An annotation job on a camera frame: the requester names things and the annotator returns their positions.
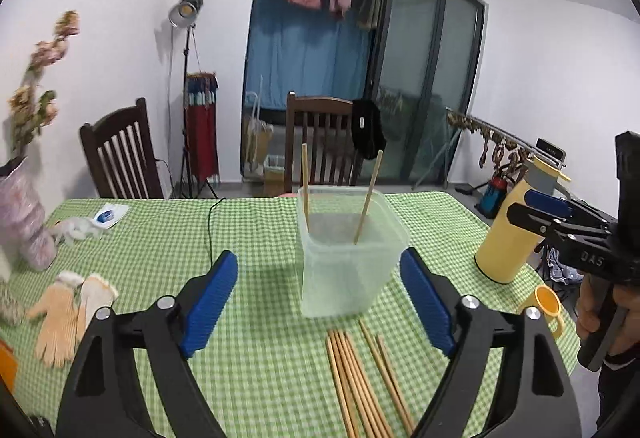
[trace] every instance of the wooden chopstick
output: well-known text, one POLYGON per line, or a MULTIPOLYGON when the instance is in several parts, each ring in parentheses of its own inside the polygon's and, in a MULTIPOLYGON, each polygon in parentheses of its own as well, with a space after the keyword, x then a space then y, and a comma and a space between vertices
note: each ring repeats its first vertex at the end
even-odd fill
POLYGON ((306 142, 302 144, 302 200, 305 209, 306 230, 309 230, 309 162, 306 142))
POLYGON ((340 356, 339 350, 337 348, 337 343, 335 343, 334 355, 335 355, 335 362, 338 366, 338 374, 340 375, 340 380, 342 382, 342 391, 344 392, 344 397, 347 400, 347 411, 349 413, 351 426, 353 427, 353 432, 356 435, 356 438, 360 438, 360 431, 358 430, 358 413, 356 408, 353 407, 353 395, 351 394, 351 389, 349 387, 349 380, 347 378, 347 373, 344 370, 342 357, 340 356))
POLYGON ((398 398, 398 394, 396 393, 396 388, 394 388, 393 382, 391 381, 389 374, 386 372, 385 364, 382 361, 380 354, 378 353, 378 349, 376 348, 376 345, 374 344, 373 339, 371 338, 369 329, 366 327, 362 319, 358 319, 358 323, 360 324, 360 328, 362 329, 364 338, 367 341, 367 344, 369 345, 369 350, 371 351, 371 355, 373 355, 373 359, 376 362, 378 371, 382 375, 382 379, 385 381, 386 390, 389 392, 389 395, 391 395, 391 399, 394 401, 394 405, 396 406, 396 411, 398 412, 398 415, 400 416, 400 420, 402 422, 402 427, 404 427, 404 430, 406 431, 407 436, 411 436, 411 434, 414 432, 414 426, 407 418, 407 415, 404 412, 404 408, 402 408, 402 404, 400 402, 400 399, 398 398))
POLYGON ((373 432, 373 429, 370 424, 370 417, 367 414, 367 409, 364 402, 364 395, 360 391, 360 386, 356 382, 355 374, 351 370, 348 360, 347 360, 347 352, 344 349, 344 345, 342 344, 342 340, 337 332, 332 331, 330 333, 333 342, 337 344, 337 348, 340 352, 340 357, 342 358, 342 365, 347 373, 347 378, 349 380, 349 386, 351 387, 351 392, 353 393, 353 398, 356 401, 356 406, 358 407, 358 412, 360 413, 360 419, 362 420, 362 424, 364 426, 365 434, 367 438, 378 438, 378 436, 373 432))
POLYGON ((334 348, 333 348, 330 337, 326 338, 326 351, 329 355, 329 363, 331 364, 331 371, 334 374, 335 391, 338 394, 338 401, 340 402, 340 411, 342 412, 342 420, 344 421, 344 427, 347 430, 347 436, 349 438, 356 438, 357 434, 356 434, 356 431, 354 431, 353 420, 351 419, 349 407, 347 405, 347 401, 344 396, 345 386, 343 385, 343 383, 346 380, 340 376, 338 365, 335 359, 334 348))
POLYGON ((391 426, 386 421, 385 413, 382 411, 382 408, 380 407, 380 404, 378 403, 378 398, 376 397, 376 393, 375 393, 375 391, 373 391, 373 388, 371 387, 369 379, 367 378, 367 375, 365 373, 365 370, 364 370, 364 367, 363 367, 362 362, 360 360, 360 357, 358 356, 358 352, 356 350, 355 344, 353 344, 353 341, 351 340, 351 336, 350 335, 345 333, 344 336, 345 336, 345 338, 347 340, 348 351, 350 352, 351 359, 356 364, 358 373, 360 374, 360 378, 365 383, 365 387, 367 389, 367 393, 369 395, 370 402, 373 405, 374 410, 375 410, 374 414, 378 417, 378 424, 379 424, 378 427, 383 430, 383 433, 382 433, 383 436, 387 436, 388 438, 393 438, 394 433, 391 430, 391 426))
POLYGON ((378 151, 376 164, 373 166, 373 173, 371 174, 371 181, 369 182, 369 190, 367 191, 367 197, 365 198, 364 205, 362 206, 362 213, 360 214, 360 221, 358 222, 358 228, 356 229, 356 236, 355 238, 353 238, 354 245, 358 243, 358 238, 360 237, 362 226, 364 225, 364 220, 367 217, 367 209, 369 209, 369 202, 371 200, 371 194, 373 193, 373 186, 375 186, 376 179, 378 178, 378 171, 380 171, 380 163, 382 163, 382 149, 378 151))
POLYGON ((411 413, 409 413, 409 407, 406 404, 406 400, 404 399, 404 396, 402 395, 402 391, 400 391, 400 384, 398 384, 398 378, 396 377, 396 372, 394 371, 394 368, 391 366, 391 360, 389 360, 389 353, 386 349, 385 341, 382 338, 382 335, 377 335, 376 341, 378 342, 378 347, 380 348, 382 359, 385 361, 386 371, 391 377, 391 381, 393 382, 394 387, 396 388, 396 393, 398 394, 398 399, 400 400, 400 404, 402 404, 402 408, 404 409, 404 414, 406 415, 407 420, 411 424, 411 427, 415 428, 414 422, 411 418, 411 413))
POLYGON ((380 427, 382 424, 380 423, 380 418, 377 418, 376 409, 371 402, 370 394, 367 391, 367 387, 358 371, 358 367, 355 364, 353 358, 351 357, 351 353, 349 350, 349 344, 347 343, 347 339, 345 338, 342 332, 336 332, 338 339, 342 343, 342 349, 344 351, 344 359, 348 363, 351 373, 353 374, 353 378, 356 381, 356 385, 360 390, 360 397, 362 399, 362 403, 364 405, 364 409, 367 414, 367 418, 369 418, 369 424, 373 431, 373 434, 376 438, 386 438, 386 435, 383 434, 380 427))

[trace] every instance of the blue gripper pad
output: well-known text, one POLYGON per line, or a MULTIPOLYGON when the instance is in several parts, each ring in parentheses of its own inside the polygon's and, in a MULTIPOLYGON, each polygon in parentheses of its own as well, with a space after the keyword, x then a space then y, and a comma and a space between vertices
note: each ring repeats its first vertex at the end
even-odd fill
POLYGON ((431 274, 413 247, 400 256, 400 277, 431 345, 451 358, 457 344, 453 330, 460 294, 449 279, 431 274))
POLYGON ((538 209, 539 211, 551 214, 560 219, 567 219, 572 213, 572 209, 565 200, 549 196, 535 189, 530 189, 525 193, 524 202, 529 207, 533 207, 534 209, 538 209))
POLYGON ((209 274, 208 284, 186 316, 184 336, 180 343, 185 358, 191 358, 196 351, 207 346, 213 328, 238 279, 236 255, 225 251, 209 274))

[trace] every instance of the silver screw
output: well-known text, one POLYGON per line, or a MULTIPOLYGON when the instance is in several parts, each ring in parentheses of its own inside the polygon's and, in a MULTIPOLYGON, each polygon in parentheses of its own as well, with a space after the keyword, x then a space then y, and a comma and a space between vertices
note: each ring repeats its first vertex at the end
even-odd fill
POLYGON ((467 308, 470 308, 473 310, 480 306, 480 301, 478 301, 478 297, 474 297, 472 295, 465 295, 462 298, 462 304, 463 306, 466 306, 467 308))
POLYGON ((524 313, 527 315, 527 317, 529 319, 540 319, 540 310, 538 310, 535 306, 528 306, 525 310, 524 313))
POLYGON ((156 306, 158 306, 158 308, 162 310, 167 310, 169 308, 172 308, 174 304, 175 304, 175 299, 170 295, 165 295, 160 299, 158 299, 156 306))
POLYGON ((100 321, 104 321, 105 319, 108 319, 110 315, 111 315, 111 310, 106 306, 103 306, 102 308, 98 308, 95 312, 95 318, 100 321))

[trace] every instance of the glass sliding door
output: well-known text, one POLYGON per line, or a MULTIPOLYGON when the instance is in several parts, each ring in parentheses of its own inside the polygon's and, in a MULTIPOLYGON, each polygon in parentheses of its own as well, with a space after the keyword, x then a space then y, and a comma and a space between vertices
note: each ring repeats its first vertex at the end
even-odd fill
MULTIPOLYGON (((368 93, 380 108, 381 183, 439 182, 448 171, 446 107, 466 111, 483 21, 476 0, 387 0, 386 30, 368 93)), ((373 162, 365 161, 366 183, 373 162)))
MULTIPOLYGON (((382 65, 370 94, 380 109, 387 141, 378 178, 398 182, 412 123, 424 96, 438 0, 388 1, 386 40, 379 58, 382 65)), ((365 161, 360 179, 369 179, 372 168, 372 161, 365 161)))
POLYGON ((409 181, 412 183, 427 171, 427 183, 441 181, 444 179, 442 173, 448 171, 444 168, 449 154, 440 151, 448 142, 445 107, 466 110, 476 70, 478 47, 475 40, 478 35, 479 42, 481 19, 481 8, 477 2, 445 1, 440 47, 428 108, 424 122, 417 125, 414 131, 413 142, 417 147, 408 150, 409 154, 415 152, 415 157, 412 161, 405 162, 404 171, 410 171, 409 181))

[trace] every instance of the tripod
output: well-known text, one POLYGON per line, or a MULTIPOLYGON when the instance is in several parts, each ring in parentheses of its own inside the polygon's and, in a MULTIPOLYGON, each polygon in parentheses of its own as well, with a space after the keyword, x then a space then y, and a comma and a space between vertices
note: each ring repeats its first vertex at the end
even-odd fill
POLYGON ((193 35, 193 28, 195 28, 195 24, 187 27, 187 41, 184 45, 184 50, 182 53, 184 54, 184 72, 183 72, 183 81, 182 81, 182 164, 180 165, 180 191, 179 196, 182 197, 183 192, 182 188, 184 186, 184 173, 186 171, 186 181, 187 181, 187 196, 186 198, 197 198, 202 193, 202 190, 205 186, 209 187, 210 192, 212 193, 214 198, 217 198, 218 195, 213 190, 212 185, 209 183, 209 180, 204 180, 202 184, 200 184, 196 180, 195 189, 198 190, 196 196, 193 195, 194 187, 193 187, 193 174, 191 173, 191 153, 189 148, 189 134, 187 132, 187 108, 189 107, 189 94, 187 90, 187 64, 189 62, 189 40, 193 35))

